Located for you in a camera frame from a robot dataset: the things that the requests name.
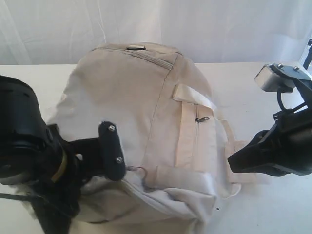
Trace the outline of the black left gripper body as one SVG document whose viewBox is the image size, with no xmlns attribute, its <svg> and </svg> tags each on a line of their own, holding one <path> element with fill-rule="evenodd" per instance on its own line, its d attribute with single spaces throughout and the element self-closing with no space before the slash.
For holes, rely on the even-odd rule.
<svg viewBox="0 0 312 234">
<path fill-rule="evenodd" d="M 31 189 L 38 196 L 31 203 L 36 216 L 75 217 L 80 212 L 81 188 L 89 177 L 72 142 L 61 138 L 55 124 L 32 124 L 31 139 L 36 149 L 31 167 Z"/>
</svg>

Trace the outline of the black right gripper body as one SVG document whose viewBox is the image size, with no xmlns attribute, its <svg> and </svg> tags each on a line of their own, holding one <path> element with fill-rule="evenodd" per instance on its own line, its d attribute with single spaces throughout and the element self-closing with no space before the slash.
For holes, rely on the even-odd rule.
<svg viewBox="0 0 312 234">
<path fill-rule="evenodd" d="M 277 156 L 274 166 L 287 174 L 312 173 L 312 109 L 302 103 L 273 115 Z"/>
</svg>

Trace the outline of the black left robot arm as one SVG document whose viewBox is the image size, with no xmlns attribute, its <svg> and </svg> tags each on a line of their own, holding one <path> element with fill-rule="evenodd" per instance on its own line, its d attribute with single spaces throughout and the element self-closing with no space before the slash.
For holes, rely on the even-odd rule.
<svg viewBox="0 0 312 234">
<path fill-rule="evenodd" d="M 97 137 L 64 140 L 57 125 L 41 117 L 34 90 L 7 76 L 0 78 L 0 182 L 23 191 L 1 198 L 46 203 L 68 217 L 79 211 L 81 188 L 90 179 L 78 155 L 98 154 Z"/>
</svg>

